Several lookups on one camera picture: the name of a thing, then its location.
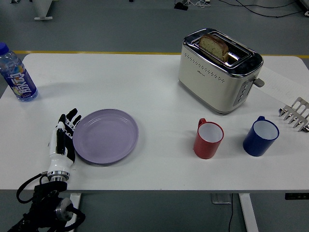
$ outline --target gray floor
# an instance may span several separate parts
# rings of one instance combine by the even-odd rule
[[[225,1],[238,4],[234,0]],[[179,53],[186,35],[209,27],[262,55],[304,56],[303,61],[309,67],[309,18],[303,13],[264,17],[218,0],[211,0],[211,7],[206,8],[190,5],[188,11],[173,9],[172,0],[60,0],[52,3],[48,13],[54,19],[39,22],[33,20],[37,16],[33,3],[28,0],[21,0],[19,4],[9,2],[0,1],[0,41],[15,51]],[[241,2],[281,6],[293,1]],[[250,9],[273,16],[301,10],[296,3],[283,8],[251,6]],[[6,86],[0,78],[0,96]],[[14,194],[14,191],[0,191],[0,231],[7,231],[29,210],[30,205],[19,204]],[[286,201],[284,193],[277,192],[254,193],[251,197],[260,232],[309,231],[308,201]],[[236,194],[233,205],[231,231],[244,232],[244,219]],[[87,219],[77,232],[227,232],[231,209],[231,205],[213,205],[206,192],[87,193],[81,201],[81,210]]]

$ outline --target cup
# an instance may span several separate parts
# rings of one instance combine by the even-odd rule
[[[216,153],[224,137],[223,129],[214,122],[201,118],[198,122],[197,135],[193,150],[202,159],[209,159]]]
[[[243,141],[243,148],[249,155],[261,156],[278,136],[278,127],[264,116],[259,116]]]

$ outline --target mug handle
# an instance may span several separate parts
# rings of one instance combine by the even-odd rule
[[[257,121],[264,121],[265,117],[264,116],[259,116],[259,118],[257,119]]]
[[[206,123],[206,119],[201,118],[201,119],[198,121],[198,126],[200,126],[200,125],[202,125],[202,124],[204,124],[204,123]]]

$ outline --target paper sheet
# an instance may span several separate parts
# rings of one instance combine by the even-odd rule
[[[258,90],[268,94],[269,96],[281,101],[282,103],[291,106],[298,97],[309,100],[308,88],[302,86],[267,67],[262,67],[258,78],[265,82],[265,85]]]

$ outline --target white toaster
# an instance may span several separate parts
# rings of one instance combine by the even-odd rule
[[[228,46],[223,62],[199,46],[199,38],[212,34]],[[179,81],[214,111],[227,114],[243,104],[253,84],[262,87],[257,76],[263,58],[253,50],[214,29],[202,29],[183,40]]]

